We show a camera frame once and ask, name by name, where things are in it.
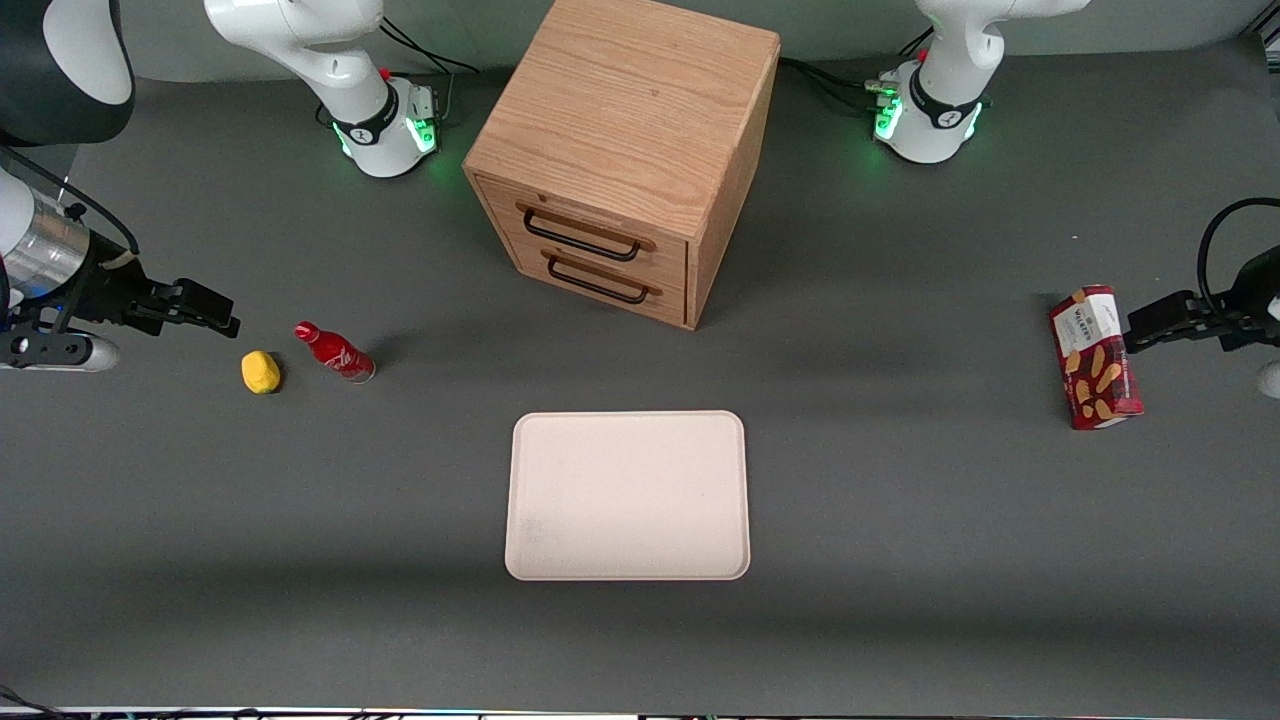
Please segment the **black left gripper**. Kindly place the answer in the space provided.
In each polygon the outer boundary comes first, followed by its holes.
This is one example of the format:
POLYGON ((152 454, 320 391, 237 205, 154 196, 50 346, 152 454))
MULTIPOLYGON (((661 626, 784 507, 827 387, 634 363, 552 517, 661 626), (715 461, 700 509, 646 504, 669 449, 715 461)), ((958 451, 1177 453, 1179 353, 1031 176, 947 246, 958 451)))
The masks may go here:
POLYGON ((1196 278, 1210 306, 1210 325, 1201 323, 1198 296, 1181 290, 1129 313, 1124 342, 1129 354, 1183 340, 1213 338, 1224 352, 1251 345, 1279 346, 1277 292, 1279 247, 1252 258, 1236 273, 1231 287, 1211 293, 1207 278, 1208 251, 1197 254, 1196 278))

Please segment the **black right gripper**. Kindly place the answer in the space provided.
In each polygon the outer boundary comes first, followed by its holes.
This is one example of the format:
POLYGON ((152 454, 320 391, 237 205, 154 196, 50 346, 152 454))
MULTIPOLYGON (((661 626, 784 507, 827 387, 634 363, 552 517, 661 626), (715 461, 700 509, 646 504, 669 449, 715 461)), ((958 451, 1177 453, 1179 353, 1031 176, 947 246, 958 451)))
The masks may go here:
POLYGON ((188 278, 170 286, 151 281, 140 260, 127 259, 113 269, 104 266, 125 250, 101 234, 90 236, 88 256, 69 282, 65 301, 73 318, 90 323, 128 327, 159 337, 166 324, 196 325, 227 338, 236 338, 241 320, 234 302, 188 278))

